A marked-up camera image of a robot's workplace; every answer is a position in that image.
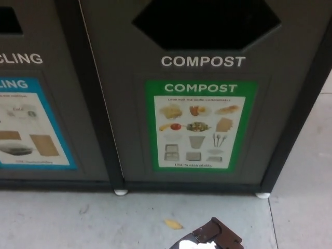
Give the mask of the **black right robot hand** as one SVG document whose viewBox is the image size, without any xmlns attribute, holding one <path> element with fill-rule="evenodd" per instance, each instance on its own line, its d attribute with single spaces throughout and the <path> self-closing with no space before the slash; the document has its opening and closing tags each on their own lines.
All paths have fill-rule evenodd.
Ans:
<svg viewBox="0 0 332 249">
<path fill-rule="evenodd" d="M 197 228 L 170 248 L 244 249 L 242 239 L 216 217 Z"/>
</svg>

